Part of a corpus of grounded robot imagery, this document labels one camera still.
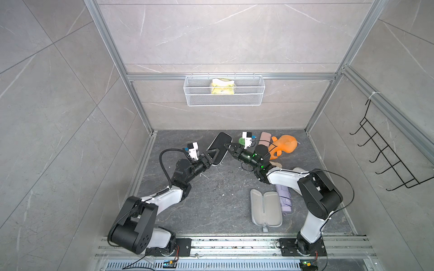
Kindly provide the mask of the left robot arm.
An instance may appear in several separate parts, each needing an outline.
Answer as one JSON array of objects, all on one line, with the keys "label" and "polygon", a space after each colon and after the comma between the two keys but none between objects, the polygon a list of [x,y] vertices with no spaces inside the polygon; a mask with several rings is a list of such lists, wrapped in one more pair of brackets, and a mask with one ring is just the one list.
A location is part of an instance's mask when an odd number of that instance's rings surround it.
[{"label": "left robot arm", "polygon": [[107,234],[108,244],[125,248],[136,255],[152,249],[160,249],[164,253],[173,252],[176,234],[157,227],[157,216],[182,202],[192,189],[190,182],[211,166],[218,165],[226,152],[222,148],[210,149],[199,155],[197,160],[180,159],[176,163],[174,174],[168,179],[167,188],[142,198],[127,198]]}]

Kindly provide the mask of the black zippered umbrella sleeve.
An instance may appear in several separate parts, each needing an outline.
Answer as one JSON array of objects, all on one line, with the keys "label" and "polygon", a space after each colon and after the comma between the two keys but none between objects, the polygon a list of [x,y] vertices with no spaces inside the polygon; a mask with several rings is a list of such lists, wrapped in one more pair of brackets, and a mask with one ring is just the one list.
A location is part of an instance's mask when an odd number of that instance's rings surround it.
[{"label": "black zippered umbrella sleeve", "polygon": [[213,166],[218,166],[222,162],[222,160],[224,159],[224,157],[227,153],[227,149],[224,146],[225,143],[232,143],[232,137],[225,132],[220,132],[215,137],[215,139],[213,140],[211,145],[208,147],[207,150],[211,150],[211,149],[219,149],[220,150],[220,153],[217,156],[216,161],[213,161],[213,163],[212,163]]}]

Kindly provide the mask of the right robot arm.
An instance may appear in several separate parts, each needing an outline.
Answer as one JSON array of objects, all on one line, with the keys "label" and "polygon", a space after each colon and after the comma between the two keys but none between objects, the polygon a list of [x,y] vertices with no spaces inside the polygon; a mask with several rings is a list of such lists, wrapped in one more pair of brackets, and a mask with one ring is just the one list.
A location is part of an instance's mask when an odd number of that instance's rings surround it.
[{"label": "right robot arm", "polygon": [[256,178],[262,183],[288,187],[300,194],[308,209],[302,229],[297,234],[296,244],[302,255],[312,252],[320,244],[323,228],[335,213],[344,197],[328,178],[329,171],[313,169],[297,172],[271,164],[265,154],[250,152],[239,143],[225,143],[227,151],[238,161],[253,168]]}]

